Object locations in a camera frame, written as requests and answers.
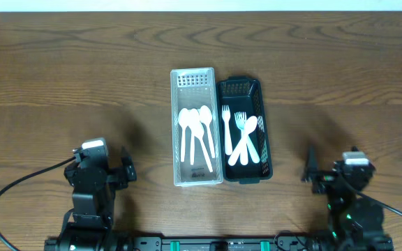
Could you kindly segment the black plastic perforated basket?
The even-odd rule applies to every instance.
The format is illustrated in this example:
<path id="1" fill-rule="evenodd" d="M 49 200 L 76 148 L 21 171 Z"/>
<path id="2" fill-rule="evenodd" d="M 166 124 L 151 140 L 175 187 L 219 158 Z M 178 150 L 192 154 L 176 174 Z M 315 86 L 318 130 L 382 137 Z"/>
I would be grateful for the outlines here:
<path id="1" fill-rule="evenodd" d="M 217 83 L 217 98 L 218 111 L 222 120 L 223 174 L 225 179 L 240 184 L 259 183 L 262 180 L 270 179 L 273 175 L 273 168 L 260 82 L 258 79 L 246 76 L 229 77 Z M 232 151 L 237 147 L 241 138 L 241 132 L 235 123 L 235 113 L 245 112 L 246 118 L 251 116 L 257 118 L 256 128 L 248 135 L 250 140 L 246 144 L 247 165 L 241 165 L 239 160 L 233 165 L 228 163 L 230 155 L 225 154 L 224 122 L 221 115 L 223 105 L 228 105 L 231 113 Z"/>

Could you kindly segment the clear plastic perforated basket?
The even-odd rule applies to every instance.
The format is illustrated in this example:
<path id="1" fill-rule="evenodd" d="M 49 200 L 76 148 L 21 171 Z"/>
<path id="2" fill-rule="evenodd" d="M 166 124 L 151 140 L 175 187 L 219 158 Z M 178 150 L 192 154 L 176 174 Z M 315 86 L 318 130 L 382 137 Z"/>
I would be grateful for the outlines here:
<path id="1" fill-rule="evenodd" d="M 218 98 L 213 68 L 174 69 L 170 73 L 171 108 L 172 108 L 172 151 L 174 184 L 180 187 L 195 185 L 213 185 L 223 182 L 223 154 L 221 132 L 218 116 Z M 216 157 L 213 158 L 209 149 L 207 129 L 200 121 L 200 114 L 196 118 L 204 128 L 204 143 L 209 154 L 213 172 L 211 173 L 205 162 L 200 141 L 195 137 L 195 160 L 190 164 L 191 130 L 186 128 L 185 161 L 181 162 L 181 126 L 178 116 L 181 109 L 188 111 L 199 110 L 206 105 L 211 110 L 213 119 L 210 129 L 214 141 Z"/>

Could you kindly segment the white plastic spoon horizontal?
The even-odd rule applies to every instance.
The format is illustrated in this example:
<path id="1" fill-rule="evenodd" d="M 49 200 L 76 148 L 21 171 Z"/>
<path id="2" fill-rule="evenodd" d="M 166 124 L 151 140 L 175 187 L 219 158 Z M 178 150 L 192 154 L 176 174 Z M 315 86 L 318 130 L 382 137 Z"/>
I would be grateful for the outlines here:
<path id="1" fill-rule="evenodd" d="M 201 145 L 201 148 L 202 148 L 202 152 L 203 152 L 205 162 L 207 164 L 207 168 L 212 173 L 213 172 L 213 167 L 211 165 L 211 160 L 210 160 L 210 157 L 209 157 L 209 154 L 207 152 L 207 149 L 206 149 L 206 146 L 205 146 L 205 143 L 204 143 L 204 139 L 203 139 L 203 137 L 204 137 L 204 128 L 202 127 L 202 124 L 201 124 L 201 122 L 199 120 L 192 122 L 192 126 L 193 126 L 192 129 L 193 129 L 194 137 L 196 137 L 200 141 L 200 145 Z"/>

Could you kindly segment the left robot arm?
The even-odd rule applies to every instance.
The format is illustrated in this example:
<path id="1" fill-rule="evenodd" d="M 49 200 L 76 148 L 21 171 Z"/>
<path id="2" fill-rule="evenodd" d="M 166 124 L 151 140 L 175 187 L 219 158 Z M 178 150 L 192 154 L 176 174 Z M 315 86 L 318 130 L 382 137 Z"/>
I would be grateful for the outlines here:
<path id="1" fill-rule="evenodd" d="M 73 208 L 65 216 L 59 237 L 45 241 L 45 250 L 115 250 L 133 249 L 128 234 L 113 232 L 115 193 L 137 180 L 128 151 L 121 148 L 121 166 L 108 167 L 108 153 L 103 146 L 77 149 L 75 160 L 64 170 L 73 187 Z"/>

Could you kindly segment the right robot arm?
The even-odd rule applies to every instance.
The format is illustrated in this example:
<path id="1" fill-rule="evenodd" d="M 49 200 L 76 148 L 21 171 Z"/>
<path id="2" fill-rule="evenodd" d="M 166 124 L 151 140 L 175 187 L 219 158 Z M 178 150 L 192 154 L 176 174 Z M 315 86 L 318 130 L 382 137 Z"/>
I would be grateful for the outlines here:
<path id="1" fill-rule="evenodd" d="M 357 147 L 343 153 L 331 170 L 319 169 L 315 149 L 310 147 L 303 182 L 312 193 L 327 196 L 328 229 L 306 239 L 306 250 L 393 250 L 393 240 L 382 228 L 383 207 L 363 198 L 375 167 Z"/>

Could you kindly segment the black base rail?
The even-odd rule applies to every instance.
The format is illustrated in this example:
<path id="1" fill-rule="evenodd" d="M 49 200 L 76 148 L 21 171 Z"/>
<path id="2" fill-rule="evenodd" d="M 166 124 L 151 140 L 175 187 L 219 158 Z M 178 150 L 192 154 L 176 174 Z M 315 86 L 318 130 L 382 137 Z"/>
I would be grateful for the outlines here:
<path id="1" fill-rule="evenodd" d="M 133 250 L 133 251 L 299 251 L 299 250 L 388 250 L 394 249 L 390 238 L 335 246 L 332 241 L 306 236 L 281 235 L 274 238 L 110 238 L 105 243 L 95 240 L 48 239 L 44 250 Z"/>

